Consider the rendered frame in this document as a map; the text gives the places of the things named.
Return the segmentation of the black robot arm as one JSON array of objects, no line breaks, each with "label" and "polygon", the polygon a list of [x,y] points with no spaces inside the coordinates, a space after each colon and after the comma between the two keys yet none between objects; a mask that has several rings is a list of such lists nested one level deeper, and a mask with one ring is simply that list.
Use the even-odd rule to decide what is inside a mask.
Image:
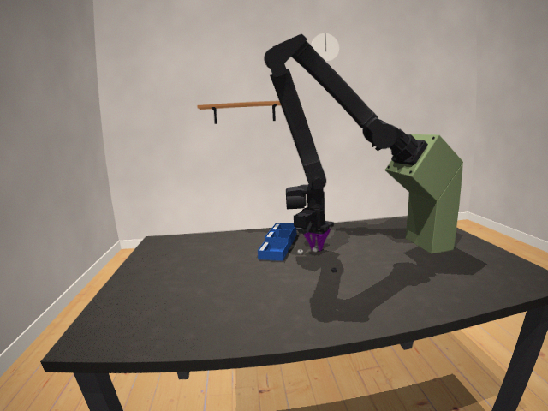
[{"label": "black robot arm", "polygon": [[[363,128],[363,135],[372,143],[372,147],[376,146],[377,151],[391,149],[391,160],[394,163],[415,165],[428,144],[378,119],[343,78],[314,50],[303,34],[272,46],[265,53],[265,64],[271,68],[270,77],[308,181],[307,185],[286,188],[286,206],[287,209],[304,208],[294,215],[294,226],[299,233],[306,234],[311,226],[321,227],[325,224],[325,209],[314,209],[325,207],[326,177],[291,73],[289,68],[285,67],[290,57],[293,57]],[[306,203],[312,210],[305,208]]]}]

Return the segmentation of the blue open bin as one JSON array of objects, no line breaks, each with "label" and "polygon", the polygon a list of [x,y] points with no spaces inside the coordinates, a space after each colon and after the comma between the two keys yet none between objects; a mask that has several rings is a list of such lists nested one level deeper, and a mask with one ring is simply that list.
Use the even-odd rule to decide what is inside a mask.
[{"label": "blue open bin", "polygon": [[296,235],[293,223],[275,223],[258,249],[258,259],[283,261]]}]

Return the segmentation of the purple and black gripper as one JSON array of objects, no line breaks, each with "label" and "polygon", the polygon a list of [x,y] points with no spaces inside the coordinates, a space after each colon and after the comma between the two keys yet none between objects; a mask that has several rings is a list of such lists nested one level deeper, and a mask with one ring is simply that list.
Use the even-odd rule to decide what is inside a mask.
[{"label": "purple and black gripper", "polygon": [[[325,224],[322,225],[321,227],[311,226],[308,233],[303,234],[306,237],[306,239],[307,239],[307,241],[308,241],[308,243],[309,243],[312,250],[313,250],[313,247],[315,247],[316,237],[317,237],[319,251],[322,250],[323,245],[325,243],[325,240],[326,240],[328,234],[331,231],[330,227],[333,227],[333,226],[334,226],[334,222],[325,221]],[[313,243],[312,243],[311,238],[310,238],[311,233],[312,233]],[[321,237],[323,237],[322,241],[321,241]]]}]

